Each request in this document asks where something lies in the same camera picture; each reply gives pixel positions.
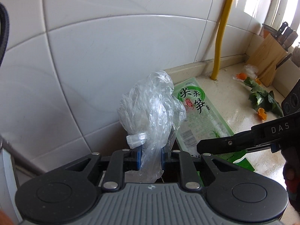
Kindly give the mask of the clear plastic bag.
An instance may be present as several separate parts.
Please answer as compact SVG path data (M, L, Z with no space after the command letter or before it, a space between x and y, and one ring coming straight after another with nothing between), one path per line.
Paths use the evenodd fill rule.
M126 172L126 182L154 183L161 178L161 151L173 145L186 119L186 109L173 91L171 77L165 71L157 71L123 95L117 112L128 133L127 144L131 149L142 149L140 169Z

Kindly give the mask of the orange peel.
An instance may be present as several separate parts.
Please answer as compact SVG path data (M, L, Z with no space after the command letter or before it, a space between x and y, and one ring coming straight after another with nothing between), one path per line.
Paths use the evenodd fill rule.
M256 82L257 84L259 84L259 85L262 84L259 78L256 78L256 79L255 79L255 82Z
M258 108L258 109L257 109L257 115L258 115L258 117L259 117L262 121L266 121L266 120L267 120L267 113L266 113L265 109L263 109L263 108Z
M233 80L244 82L248 78L246 73L238 73L233 76Z

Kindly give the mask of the dark green vegetable leaves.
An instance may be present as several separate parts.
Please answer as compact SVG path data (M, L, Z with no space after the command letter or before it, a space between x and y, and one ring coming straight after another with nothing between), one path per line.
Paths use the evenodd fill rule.
M282 108L275 100L274 92L272 90L268 92L250 77L244 81L244 84L251 88L252 93L249 95L249 100L255 111L257 111L258 108L263 108L266 112L271 111L278 117L284 116Z

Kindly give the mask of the green bamboo shoot package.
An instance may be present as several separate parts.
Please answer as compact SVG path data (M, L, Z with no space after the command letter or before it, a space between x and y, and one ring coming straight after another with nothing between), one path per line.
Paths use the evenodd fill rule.
M209 100L195 78L174 87L175 96L186 109L186 119L178 129L176 141L183 151L200 157L197 144L202 139L232 136L233 131Z

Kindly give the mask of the clear bag near block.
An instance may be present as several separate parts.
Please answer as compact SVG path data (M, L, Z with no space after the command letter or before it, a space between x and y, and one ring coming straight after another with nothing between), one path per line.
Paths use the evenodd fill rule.
M247 65L244 66L244 72L251 79L256 79L257 74L258 74L258 68L251 65L251 64L247 64Z

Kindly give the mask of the black scissors in block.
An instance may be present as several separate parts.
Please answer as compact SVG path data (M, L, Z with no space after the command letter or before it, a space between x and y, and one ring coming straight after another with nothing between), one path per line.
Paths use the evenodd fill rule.
M277 65L276 65L276 70L282 66L287 60L289 60L292 57L292 53L286 55Z

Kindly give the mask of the wooden knife block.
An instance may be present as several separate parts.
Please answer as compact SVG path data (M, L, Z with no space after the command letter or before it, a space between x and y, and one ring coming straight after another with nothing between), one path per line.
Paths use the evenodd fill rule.
M280 43L271 34L268 34L251 54L246 64L257 68L257 77L266 87L269 87L273 83L276 66L285 59L287 55L287 51Z

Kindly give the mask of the yellow gas pipe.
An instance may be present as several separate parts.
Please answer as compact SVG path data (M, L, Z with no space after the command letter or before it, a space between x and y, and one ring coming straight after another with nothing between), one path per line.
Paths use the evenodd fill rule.
M217 36L215 41L215 49L214 49L214 66L211 73L211 80L216 80L219 74L220 65L221 65L221 50L222 50L222 42L225 33L225 28L227 25L227 21L229 18L229 14L231 11L233 0L225 0L223 10L220 15L219 26L217 30Z

